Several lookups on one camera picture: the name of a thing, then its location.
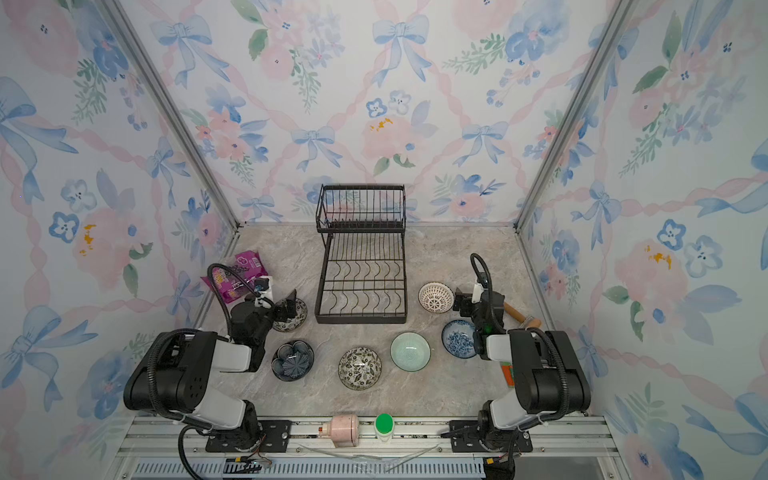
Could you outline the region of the red patterned bowl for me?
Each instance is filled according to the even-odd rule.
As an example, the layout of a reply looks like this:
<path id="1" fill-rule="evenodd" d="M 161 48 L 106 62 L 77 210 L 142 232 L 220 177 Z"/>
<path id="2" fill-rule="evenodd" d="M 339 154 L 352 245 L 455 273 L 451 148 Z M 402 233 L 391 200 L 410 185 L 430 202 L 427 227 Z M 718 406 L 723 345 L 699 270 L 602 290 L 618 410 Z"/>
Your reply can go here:
<path id="1" fill-rule="evenodd" d="M 297 299 L 295 305 L 296 315 L 291 318 L 286 318 L 283 321 L 275 321 L 273 324 L 273 329 L 275 331 L 280 333 L 293 332 L 305 323 L 308 317 L 308 307 L 306 303 L 301 299 Z"/>

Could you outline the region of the dark blue striped bowl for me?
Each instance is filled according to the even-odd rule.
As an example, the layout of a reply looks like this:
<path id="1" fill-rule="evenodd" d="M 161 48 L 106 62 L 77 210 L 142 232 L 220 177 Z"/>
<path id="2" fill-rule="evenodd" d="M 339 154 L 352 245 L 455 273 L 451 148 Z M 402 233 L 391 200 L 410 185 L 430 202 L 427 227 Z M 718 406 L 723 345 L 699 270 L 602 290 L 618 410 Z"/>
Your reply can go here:
<path id="1" fill-rule="evenodd" d="M 271 369 L 283 382 L 293 382 L 305 377 L 314 366 L 314 350 L 303 340 L 294 340 L 281 345 L 275 352 Z"/>

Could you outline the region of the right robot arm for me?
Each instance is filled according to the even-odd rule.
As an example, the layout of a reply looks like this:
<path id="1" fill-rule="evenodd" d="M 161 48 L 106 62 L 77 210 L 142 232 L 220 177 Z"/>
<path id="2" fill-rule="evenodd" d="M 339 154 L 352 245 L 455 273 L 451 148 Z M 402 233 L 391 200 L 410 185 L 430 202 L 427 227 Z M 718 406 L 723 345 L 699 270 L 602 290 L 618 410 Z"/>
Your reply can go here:
<path id="1" fill-rule="evenodd" d="M 568 335 L 534 323 L 505 328 L 505 297 L 495 290 L 487 263 L 472 253 L 470 264 L 476 277 L 473 292 L 457 292 L 454 309 L 473 324 L 476 354 L 509 364 L 515 385 L 486 401 L 475 420 L 450 422 L 441 436 L 451 440 L 453 452 L 529 453 L 529 431 L 584 413 L 591 404 L 590 386 Z"/>

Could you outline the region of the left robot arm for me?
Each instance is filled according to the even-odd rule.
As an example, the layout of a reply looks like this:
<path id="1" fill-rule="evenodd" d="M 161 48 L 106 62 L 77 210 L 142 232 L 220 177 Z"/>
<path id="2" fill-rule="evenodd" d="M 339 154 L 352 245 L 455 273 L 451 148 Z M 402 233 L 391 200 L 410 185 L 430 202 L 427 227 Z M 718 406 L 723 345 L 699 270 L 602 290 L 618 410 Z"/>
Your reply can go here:
<path id="1" fill-rule="evenodd" d="M 135 368 L 123 392 L 127 409 L 180 422 L 229 451 L 245 452 L 266 437 L 255 406 L 209 385 L 213 373 L 253 373 L 266 354 L 269 332 L 300 317 L 305 307 L 295 290 L 274 301 L 254 282 L 221 263 L 208 266 L 207 280 L 227 273 L 245 290 L 245 299 L 230 308 L 213 288 L 225 315 L 227 334 L 192 328 L 160 333 Z"/>

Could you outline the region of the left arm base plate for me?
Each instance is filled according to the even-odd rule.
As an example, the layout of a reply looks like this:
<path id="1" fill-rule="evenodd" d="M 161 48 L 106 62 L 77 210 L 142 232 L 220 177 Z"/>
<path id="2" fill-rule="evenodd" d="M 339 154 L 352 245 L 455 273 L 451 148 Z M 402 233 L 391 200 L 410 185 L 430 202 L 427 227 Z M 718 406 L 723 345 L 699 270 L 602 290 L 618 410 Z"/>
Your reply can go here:
<path id="1" fill-rule="evenodd" d="M 209 436 L 205 451 L 207 453 L 246 454 L 285 453 L 291 438 L 293 423 L 290 420 L 261 419 L 253 432 L 240 430 L 216 431 Z"/>

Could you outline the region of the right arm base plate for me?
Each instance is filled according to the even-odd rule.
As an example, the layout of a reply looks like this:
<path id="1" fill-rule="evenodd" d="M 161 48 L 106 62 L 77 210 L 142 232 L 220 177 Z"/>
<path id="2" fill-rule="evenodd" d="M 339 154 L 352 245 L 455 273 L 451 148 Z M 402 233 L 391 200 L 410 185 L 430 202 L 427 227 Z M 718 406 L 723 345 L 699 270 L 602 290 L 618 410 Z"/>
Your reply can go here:
<path id="1" fill-rule="evenodd" d="M 478 420 L 451 420 L 449 429 L 440 434 L 448 439 L 453 453 L 503 455 L 531 453 L 533 445 L 527 432 L 499 430 L 481 425 Z"/>

